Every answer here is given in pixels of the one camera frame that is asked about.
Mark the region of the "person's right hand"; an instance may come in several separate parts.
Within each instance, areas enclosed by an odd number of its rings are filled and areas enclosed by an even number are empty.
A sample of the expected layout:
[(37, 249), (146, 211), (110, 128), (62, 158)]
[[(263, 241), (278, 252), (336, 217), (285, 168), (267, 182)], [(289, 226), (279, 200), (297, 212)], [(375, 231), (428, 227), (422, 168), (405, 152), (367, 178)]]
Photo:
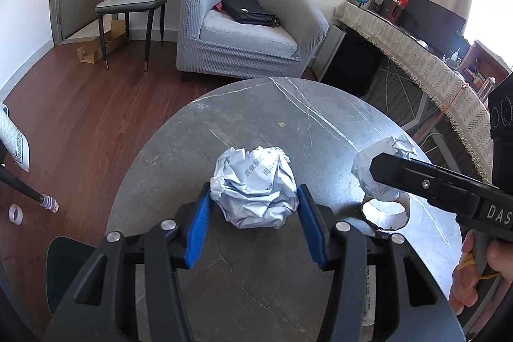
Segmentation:
[[(493, 240), (487, 248), (487, 262), (504, 279), (503, 287), (508, 290), (512, 284), (512, 244)], [(453, 283), (449, 303), (455, 314), (471, 307), (478, 300), (475, 289), (479, 274), (475, 264), (457, 266), (453, 271)]]

